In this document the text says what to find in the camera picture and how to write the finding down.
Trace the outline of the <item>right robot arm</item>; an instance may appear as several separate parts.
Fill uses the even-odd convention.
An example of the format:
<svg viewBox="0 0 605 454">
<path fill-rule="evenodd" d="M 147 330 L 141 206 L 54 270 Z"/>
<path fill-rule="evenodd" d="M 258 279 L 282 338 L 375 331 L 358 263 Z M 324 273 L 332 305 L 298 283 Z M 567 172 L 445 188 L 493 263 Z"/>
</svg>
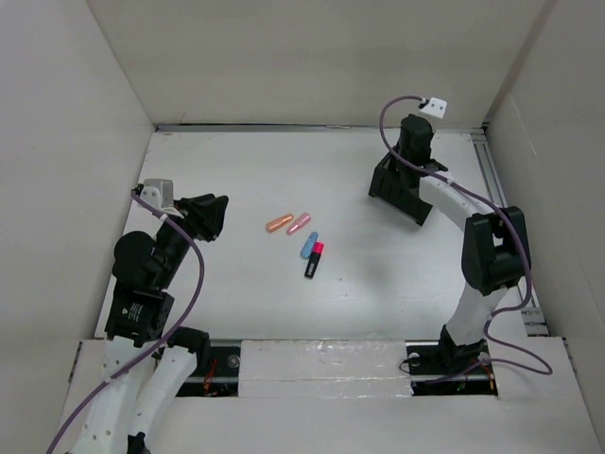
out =
<svg viewBox="0 0 605 454">
<path fill-rule="evenodd" d="M 453 375 L 487 358 L 486 324 L 529 264 L 525 215 L 517 207 L 494 210 L 450 180 L 446 166 L 431 157 L 434 131 L 410 114 L 401 121 L 390 165 L 400 185 L 396 206 L 423 225 L 434 208 L 463 233 L 461 270 L 465 286 L 436 346 L 410 361 L 418 375 Z"/>
</svg>

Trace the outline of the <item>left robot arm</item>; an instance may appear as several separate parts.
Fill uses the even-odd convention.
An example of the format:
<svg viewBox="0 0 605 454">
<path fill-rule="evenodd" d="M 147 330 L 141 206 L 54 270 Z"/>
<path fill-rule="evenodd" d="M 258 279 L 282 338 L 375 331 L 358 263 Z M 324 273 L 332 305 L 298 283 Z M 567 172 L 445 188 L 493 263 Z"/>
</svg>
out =
<svg viewBox="0 0 605 454">
<path fill-rule="evenodd" d="M 73 453 L 148 453 L 181 386 L 210 366 L 206 332 L 183 318 L 165 326 L 174 305 L 167 289 L 186 255 L 201 260 L 199 242 L 218 238 L 229 199 L 206 194 L 162 207 L 144 200 L 150 191 L 140 186 L 131 196 L 162 225 L 155 236 L 129 232 L 114 247 L 102 380 L 62 425 L 88 412 Z"/>
</svg>

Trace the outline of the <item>pink cap black highlighter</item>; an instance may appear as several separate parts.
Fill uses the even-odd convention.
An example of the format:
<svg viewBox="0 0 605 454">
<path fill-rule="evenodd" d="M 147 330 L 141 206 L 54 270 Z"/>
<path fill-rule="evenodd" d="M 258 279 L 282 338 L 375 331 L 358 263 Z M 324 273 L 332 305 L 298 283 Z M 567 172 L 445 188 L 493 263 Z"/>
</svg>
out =
<svg viewBox="0 0 605 454">
<path fill-rule="evenodd" d="M 317 271 L 322 253 L 324 249 L 324 244 L 322 242 L 316 242 L 311 250 L 309 255 L 306 269 L 304 272 L 304 277 L 307 279 L 312 279 Z"/>
</svg>

